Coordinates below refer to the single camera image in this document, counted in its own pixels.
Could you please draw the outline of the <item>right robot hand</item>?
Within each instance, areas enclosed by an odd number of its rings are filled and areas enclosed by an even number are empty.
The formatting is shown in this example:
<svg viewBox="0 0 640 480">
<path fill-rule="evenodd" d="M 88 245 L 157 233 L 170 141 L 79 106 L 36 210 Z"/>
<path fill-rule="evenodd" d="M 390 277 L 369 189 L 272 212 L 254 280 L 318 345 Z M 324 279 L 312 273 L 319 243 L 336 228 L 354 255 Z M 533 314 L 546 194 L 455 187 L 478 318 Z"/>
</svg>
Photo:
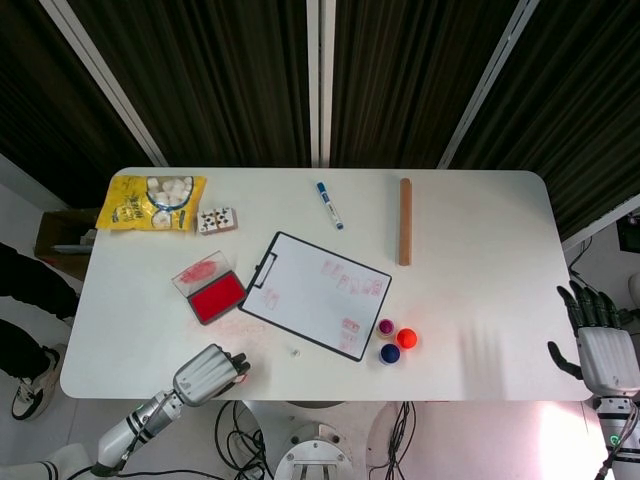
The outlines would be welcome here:
<svg viewBox="0 0 640 480">
<path fill-rule="evenodd" d="M 576 341 L 579 362 L 569 362 L 549 341 L 551 360 L 561 371 L 584 383 L 597 397 L 629 397 L 640 393 L 640 363 L 633 340 L 623 329 L 622 314 L 611 298 L 575 281 L 558 286 Z"/>
</svg>

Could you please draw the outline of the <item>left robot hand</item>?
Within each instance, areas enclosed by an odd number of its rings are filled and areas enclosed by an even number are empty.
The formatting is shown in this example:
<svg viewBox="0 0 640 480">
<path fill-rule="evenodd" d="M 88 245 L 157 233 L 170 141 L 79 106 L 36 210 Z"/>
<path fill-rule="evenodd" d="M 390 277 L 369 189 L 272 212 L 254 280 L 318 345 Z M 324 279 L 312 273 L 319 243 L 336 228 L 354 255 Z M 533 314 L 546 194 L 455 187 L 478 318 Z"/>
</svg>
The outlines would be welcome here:
<svg viewBox="0 0 640 480">
<path fill-rule="evenodd" d="M 234 379 L 250 368 L 244 353 L 232 356 L 210 344 L 176 372 L 173 389 L 184 404 L 197 407 L 233 388 Z"/>
</svg>

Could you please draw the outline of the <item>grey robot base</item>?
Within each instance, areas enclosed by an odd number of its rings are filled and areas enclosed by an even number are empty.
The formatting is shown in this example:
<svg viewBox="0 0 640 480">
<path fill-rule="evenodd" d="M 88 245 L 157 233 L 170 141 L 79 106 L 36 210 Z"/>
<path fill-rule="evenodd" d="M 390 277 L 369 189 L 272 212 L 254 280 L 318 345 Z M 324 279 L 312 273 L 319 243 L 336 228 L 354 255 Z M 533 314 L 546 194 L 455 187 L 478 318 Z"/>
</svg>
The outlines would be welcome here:
<svg viewBox="0 0 640 480">
<path fill-rule="evenodd" d="M 274 480 L 355 480 L 346 439 L 331 425 L 307 423 L 284 446 Z"/>
</svg>

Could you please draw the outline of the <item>red ink pad clear lid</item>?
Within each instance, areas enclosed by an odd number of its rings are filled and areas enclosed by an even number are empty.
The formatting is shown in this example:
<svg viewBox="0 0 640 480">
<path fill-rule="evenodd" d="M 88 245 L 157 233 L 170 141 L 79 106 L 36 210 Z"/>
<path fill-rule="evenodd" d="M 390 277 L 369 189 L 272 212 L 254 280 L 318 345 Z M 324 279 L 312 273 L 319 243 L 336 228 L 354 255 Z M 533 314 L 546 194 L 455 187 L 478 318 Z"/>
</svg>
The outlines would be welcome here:
<svg viewBox="0 0 640 480">
<path fill-rule="evenodd" d="M 208 325 L 242 303 L 247 294 L 230 263 L 216 251 L 172 278 L 201 325 Z"/>
</svg>

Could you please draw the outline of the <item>playing card deck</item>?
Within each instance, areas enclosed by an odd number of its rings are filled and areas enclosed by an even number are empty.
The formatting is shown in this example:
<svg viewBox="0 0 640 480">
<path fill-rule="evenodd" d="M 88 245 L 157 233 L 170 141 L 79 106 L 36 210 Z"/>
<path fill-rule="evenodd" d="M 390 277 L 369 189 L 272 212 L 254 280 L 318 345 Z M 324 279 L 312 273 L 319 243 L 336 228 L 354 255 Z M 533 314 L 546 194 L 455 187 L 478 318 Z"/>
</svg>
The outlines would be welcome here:
<svg viewBox="0 0 640 480">
<path fill-rule="evenodd" d="M 202 210 L 196 216 L 196 232 L 201 235 L 224 233 L 237 228 L 236 212 L 231 207 Z"/>
</svg>

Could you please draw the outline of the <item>white black sneaker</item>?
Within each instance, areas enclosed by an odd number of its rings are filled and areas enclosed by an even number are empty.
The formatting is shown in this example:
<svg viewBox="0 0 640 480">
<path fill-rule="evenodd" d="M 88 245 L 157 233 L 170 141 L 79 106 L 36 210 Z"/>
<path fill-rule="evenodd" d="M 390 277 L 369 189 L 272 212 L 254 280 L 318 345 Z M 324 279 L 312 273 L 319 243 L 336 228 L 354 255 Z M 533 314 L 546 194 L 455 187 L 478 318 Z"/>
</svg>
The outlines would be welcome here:
<svg viewBox="0 0 640 480">
<path fill-rule="evenodd" d="M 33 379 L 20 379 L 11 410 L 15 420 L 32 420 L 48 406 L 61 374 L 66 350 L 67 348 L 63 344 L 56 344 L 53 348 L 42 348 L 46 359 L 46 368 Z"/>
</svg>

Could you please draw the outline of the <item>yellow marshmallow bag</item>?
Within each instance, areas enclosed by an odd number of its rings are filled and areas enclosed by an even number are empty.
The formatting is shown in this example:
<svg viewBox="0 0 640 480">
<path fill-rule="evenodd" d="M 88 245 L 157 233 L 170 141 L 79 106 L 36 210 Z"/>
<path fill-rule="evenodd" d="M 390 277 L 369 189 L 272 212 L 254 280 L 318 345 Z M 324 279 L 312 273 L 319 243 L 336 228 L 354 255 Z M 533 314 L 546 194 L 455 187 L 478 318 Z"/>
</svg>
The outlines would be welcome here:
<svg viewBox="0 0 640 480">
<path fill-rule="evenodd" d="M 97 230 L 188 231 L 207 179 L 191 175 L 118 175 L 111 180 Z"/>
</svg>

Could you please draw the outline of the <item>black trouser leg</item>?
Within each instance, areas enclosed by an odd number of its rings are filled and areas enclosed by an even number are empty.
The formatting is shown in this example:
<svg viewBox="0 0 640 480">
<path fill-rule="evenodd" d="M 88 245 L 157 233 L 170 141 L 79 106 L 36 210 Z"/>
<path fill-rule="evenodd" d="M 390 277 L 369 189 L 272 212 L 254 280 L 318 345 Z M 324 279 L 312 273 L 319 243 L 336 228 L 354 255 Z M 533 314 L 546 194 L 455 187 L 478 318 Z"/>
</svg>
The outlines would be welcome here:
<svg viewBox="0 0 640 480">
<path fill-rule="evenodd" d="M 0 296 L 36 306 L 59 320 L 76 315 L 78 293 L 44 263 L 0 242 Z"/>
<path fill-rule="evenodd" d="M 0 370 L 34 380 L 51 366 L 45 350 L 23 329 L 0 319 Z"/>
</svg>

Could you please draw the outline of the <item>brown cardboard box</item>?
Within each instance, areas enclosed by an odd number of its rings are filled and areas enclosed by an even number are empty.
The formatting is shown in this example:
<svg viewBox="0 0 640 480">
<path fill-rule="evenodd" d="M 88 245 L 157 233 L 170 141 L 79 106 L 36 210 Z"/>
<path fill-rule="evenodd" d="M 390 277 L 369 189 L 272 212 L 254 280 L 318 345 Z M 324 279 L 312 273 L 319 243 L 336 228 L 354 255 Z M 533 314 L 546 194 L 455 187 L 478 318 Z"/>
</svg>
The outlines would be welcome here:
<svg viewBox="0 0 640 480">
<path fill-rule="evenodd" d="M 42 215 L 34 255 L 49 266 L 83 281 L 95 239 L 99 210 L 72 209 Z"/>
</svg>

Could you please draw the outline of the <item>blue whiteboard marker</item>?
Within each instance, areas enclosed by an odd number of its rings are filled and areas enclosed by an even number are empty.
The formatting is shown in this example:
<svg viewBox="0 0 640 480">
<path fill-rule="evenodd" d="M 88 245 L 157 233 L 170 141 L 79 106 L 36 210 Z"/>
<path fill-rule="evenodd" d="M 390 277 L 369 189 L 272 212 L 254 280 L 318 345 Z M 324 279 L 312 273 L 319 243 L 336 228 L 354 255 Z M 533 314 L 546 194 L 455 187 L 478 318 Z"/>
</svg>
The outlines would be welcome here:
<svg viewBox="0 0 640 480">
<path fill-rule="evenodd" d="M 331 218 L 331 220 L 334 223 L 334 226 L 336 227 L 336 229 L 338 231 L 342 231 L 344 229 L 344 223 L 342 222 L 342 219 L 340 217 L 340 215 L 337 212 L 337 209 L 335 208 L 332 200 L 330 199 L 328 190 L 325 186 L 325 184 L 323 182 L 317 182 L 316 183 L 316 189 L 320 195 L 320 198 Z"/>
</svg>

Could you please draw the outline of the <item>wooden rolling rod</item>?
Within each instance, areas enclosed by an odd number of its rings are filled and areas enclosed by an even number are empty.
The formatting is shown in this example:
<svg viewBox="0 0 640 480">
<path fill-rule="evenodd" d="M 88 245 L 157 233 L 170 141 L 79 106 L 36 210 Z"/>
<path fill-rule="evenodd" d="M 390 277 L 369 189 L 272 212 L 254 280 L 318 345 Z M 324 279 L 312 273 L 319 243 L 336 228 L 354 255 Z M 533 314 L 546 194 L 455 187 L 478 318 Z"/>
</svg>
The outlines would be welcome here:
<svg viewBox="0 0 640 480">
<path fill-rule="evenodd" d="M 398 263 L 409 266 L 412 261 L 412 183 L 409 178 L 400 180 L 400 226 Z"/>
</svg>

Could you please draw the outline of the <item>dark pleated curtain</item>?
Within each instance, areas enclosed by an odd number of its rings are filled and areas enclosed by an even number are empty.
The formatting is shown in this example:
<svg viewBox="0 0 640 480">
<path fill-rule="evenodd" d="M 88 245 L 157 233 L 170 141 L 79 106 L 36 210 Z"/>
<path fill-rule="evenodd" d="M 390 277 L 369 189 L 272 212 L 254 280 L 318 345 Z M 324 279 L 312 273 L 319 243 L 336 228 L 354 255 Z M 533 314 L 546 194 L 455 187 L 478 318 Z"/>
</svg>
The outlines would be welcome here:
<svg viewBox="0 0 640 480">
<path fill-rule="evenodd" d="M 308 167 L 305 0 L 68 0 L 173 167 Z M 526 170 L 562 238 L 640 194 L 640 0 L 337 0 L 334 168 Z M 152 161 L 39 0 L 0 0 L 0 155 L 67 205 Z"/>
</svg>

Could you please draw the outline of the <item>white slanted frame post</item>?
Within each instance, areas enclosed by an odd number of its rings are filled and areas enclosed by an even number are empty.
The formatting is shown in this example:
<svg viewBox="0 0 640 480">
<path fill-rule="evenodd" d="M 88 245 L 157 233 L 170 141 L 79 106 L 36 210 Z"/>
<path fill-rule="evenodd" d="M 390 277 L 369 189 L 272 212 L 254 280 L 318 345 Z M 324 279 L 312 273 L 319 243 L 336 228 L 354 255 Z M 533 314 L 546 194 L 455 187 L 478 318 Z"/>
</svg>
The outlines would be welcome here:
<svg viewBox="0 0 640 480">
<path fill-rule="evenodd" d="M 38 0 L 130 134 L 155 167 L 169 163 L 68 0 Z"/>
<path fill-rule="evenodd" d="M 518 0 L 482 75 L 440 157 L 436 168 L 447 169 L 454 160 L 461 142 L 475 121 L 486 98 L 493 89 L 521 35 L 533 17 L 541 0 Z"/>
</svg>

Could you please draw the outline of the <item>white upright frame post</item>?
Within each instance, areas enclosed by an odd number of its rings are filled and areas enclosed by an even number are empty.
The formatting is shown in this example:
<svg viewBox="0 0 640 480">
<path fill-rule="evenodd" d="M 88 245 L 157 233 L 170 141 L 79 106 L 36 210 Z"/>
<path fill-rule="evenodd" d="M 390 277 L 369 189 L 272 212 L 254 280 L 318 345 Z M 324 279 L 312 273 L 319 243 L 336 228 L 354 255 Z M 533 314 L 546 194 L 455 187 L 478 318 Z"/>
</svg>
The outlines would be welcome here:
<svg viewBox="0 0 640 480">
<path fill-rule="evenodd" d="M 337 0 L 305 0 L 312 168 L 331 159 Z"/>
</svg>

